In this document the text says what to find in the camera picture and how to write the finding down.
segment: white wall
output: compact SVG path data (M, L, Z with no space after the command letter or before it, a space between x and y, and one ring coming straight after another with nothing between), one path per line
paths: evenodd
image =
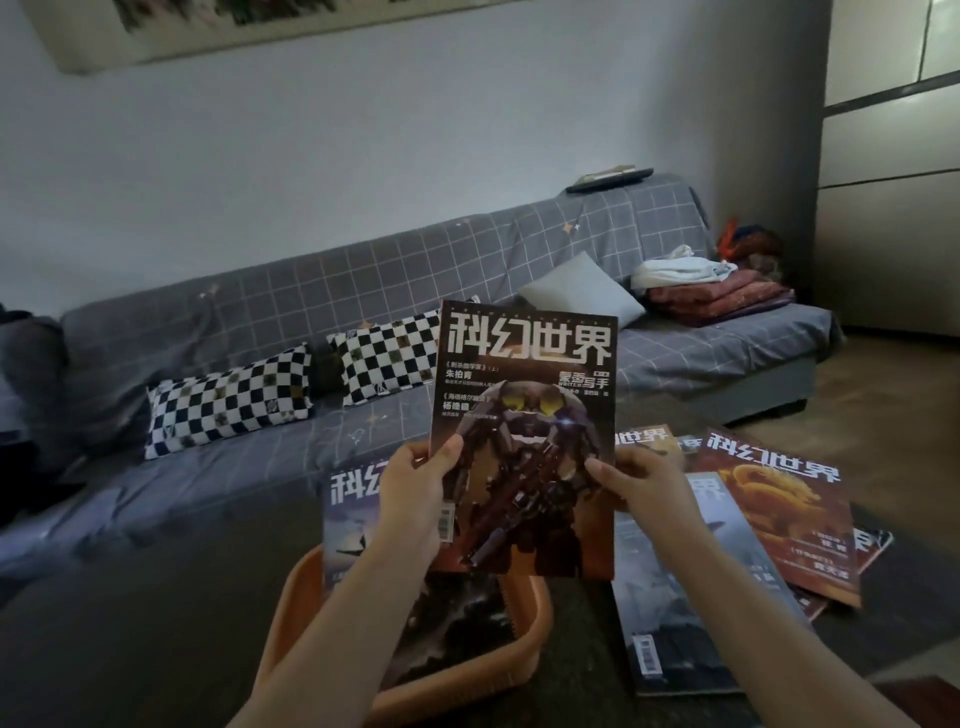
M73 77L0 0L0 302L56 314L625 161L805 267L828 23L828 0L533 0Z

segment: folded clothes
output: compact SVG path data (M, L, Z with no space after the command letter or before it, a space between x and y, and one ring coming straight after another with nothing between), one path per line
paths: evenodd
M743 308L738 308L735 311L725 313L722 316L705 317L684 316L683 314L678 314L673 315L671 318L683 324L684 326L699 328L710 326L712 324L722 324L724 321L732 321L733 319L738 319L742 316L750 316L754 313L762 313L763 311L772 311L775 308L783 308L788 303L793 303L796 300L797 296L788 288L775 298L767 299L766 301L761 301L759 303L753 303L752 305L744 306Z
M661 286L651 288L647 296L652 303L710 303L761 278L757 271L733 271L716 283Z
M645 260L630 278L630 287L641 295L648 288L687 283L713 283L726 280L736 270L733 263L707 260L704 257L675 257L664 260Z
M672 314L713 318L723 316L744 306L775 298L786 290L772 280L756 280L710 303L670 303L663 308Z

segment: sofa backrest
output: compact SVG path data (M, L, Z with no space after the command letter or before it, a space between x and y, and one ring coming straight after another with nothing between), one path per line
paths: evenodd
M690 188L673 175L584 196L468 215L378 240L91 303L62 318L73 426L96 452L142 441L145 389L249 364L364 321L444 298L509 303L586 251L624 281L644 259L710 247Z

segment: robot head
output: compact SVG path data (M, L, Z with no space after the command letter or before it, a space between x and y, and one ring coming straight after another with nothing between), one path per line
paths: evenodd
M562 417L564 414L586 416L587 414L587 409L576 395L556 384L542 384L538 381L504 381L498 386L500 401L504 408L513 412L545 417Z

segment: gray sofa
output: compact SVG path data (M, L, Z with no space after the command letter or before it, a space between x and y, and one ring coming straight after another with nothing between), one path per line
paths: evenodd
M682 243L711 249L704 218L682 180L655 175L1 327L0 429L26 430L50 469L81 455L67 476L87 487L0 532L0 576L35 577L312 498L335 461L425 437L431 387L342 407L329 333L443 298L513 303L581 251L624 281ZM803 305L699 329L644 317L620 333L618 396L662 390L727 422L805 399L815 361L839 337L828 311ZM308 420L143 460L148 385L302 341L318 353Z

